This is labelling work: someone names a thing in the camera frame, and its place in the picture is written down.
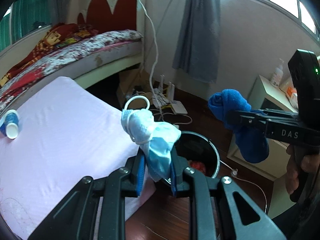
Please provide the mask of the person's right hand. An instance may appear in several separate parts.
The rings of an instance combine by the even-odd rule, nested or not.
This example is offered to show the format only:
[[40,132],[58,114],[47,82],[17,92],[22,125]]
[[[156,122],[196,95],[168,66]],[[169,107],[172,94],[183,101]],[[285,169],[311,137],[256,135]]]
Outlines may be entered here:
[[298,168],[295,161],[295,148],[289,145],[286,149],[287,154],[290,155],[287,163],[286,174],[285,174],[285,187],[289,195],[299,186],[299,171],[304,171],[313,175],[316,175],[319,167],[319,154],[318,155],[306,155],[300,162],[300,168]]

